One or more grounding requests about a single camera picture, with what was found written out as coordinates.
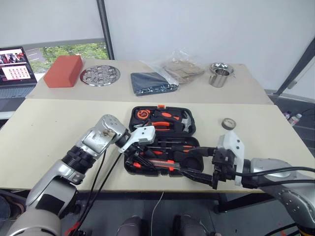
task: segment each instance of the tape measure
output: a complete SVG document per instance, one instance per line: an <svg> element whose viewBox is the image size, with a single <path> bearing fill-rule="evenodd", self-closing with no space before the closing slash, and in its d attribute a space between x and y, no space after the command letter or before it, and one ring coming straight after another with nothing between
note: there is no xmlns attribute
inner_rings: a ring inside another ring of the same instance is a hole
<svg viewBox="0 0 315 236"><path fill-rule="evenodd" d="M224 118L221 125L226 130L233 130L236 127L236 122L231 118Z"/></svg>
<svg viewBox="0 0 315 236"><path fill-rule="evenodd" d="M150 110L140 110L137 112L137 118L147 119L150 115Z"/></svg>

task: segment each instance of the tool kit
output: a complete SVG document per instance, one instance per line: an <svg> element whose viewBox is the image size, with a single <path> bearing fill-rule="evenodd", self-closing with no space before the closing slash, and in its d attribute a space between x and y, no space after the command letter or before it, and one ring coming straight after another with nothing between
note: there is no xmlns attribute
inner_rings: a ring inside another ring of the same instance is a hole
<svg viewBox="0 0 315 236"><path fill-rule="evenodd" d="M202 156L194 153L199 142L192 137L196 126L189 109L164 105L133 108L129 130L149 125L156 129L154 142L140 146L138 155L125 155L125 169L130 174L182 176L178 169L203 171Z"/></svg>

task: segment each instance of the metal strainer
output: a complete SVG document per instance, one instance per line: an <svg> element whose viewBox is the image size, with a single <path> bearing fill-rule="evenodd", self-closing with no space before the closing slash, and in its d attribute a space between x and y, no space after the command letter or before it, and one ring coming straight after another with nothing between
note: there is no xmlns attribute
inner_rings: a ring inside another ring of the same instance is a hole
<svg viewBox="0 0 315 236"><path fill-rule="evenodd" d="M97 65L88 67L82 71L80 79L91 86L106 86L116 82L120 78L120 71L110 65Z"/></svg>

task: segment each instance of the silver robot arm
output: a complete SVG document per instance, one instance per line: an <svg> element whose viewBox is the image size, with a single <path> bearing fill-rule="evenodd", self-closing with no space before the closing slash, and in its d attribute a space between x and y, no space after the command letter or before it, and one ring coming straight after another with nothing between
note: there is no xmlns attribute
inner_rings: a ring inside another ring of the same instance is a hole
<svg viewBox="0 0 315 236"><path fill-rule="evenodd" d="M291 165L278 159L254 158L250 163L250 173L285 167L291 167ZM267 186L278 181L302 179L313 180L313 183L288 183ZM284 205L300 233L306 236L315 235L315 181L313 178L298 171L289 171L260 177L243 177L243 187L247 187L249 183L254 185L263 183L263 185L266 185L259 188Z"/></svg>
<svg viewBox="0 0 315 236"><path fill-rule="evenodd" d="M133 133L112 115L104 115L87 133L58 160L30 191L27 210L12 225L7 236L60 236L60 218L75 204L76 187L86 171L111 144L119 152L137 151L134 143L151 144L154 126L138 128Z"/></svg>

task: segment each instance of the red sponge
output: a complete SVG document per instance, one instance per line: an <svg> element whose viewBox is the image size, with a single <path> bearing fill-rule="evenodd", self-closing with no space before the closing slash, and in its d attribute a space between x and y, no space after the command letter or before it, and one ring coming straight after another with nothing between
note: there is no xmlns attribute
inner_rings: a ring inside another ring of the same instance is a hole
<svg viewBox="0 0 315 236"><path fill-rule="evenodd" d="M50 88L73 87L82 69L80 56L59 56L44 76Z"/></svg>

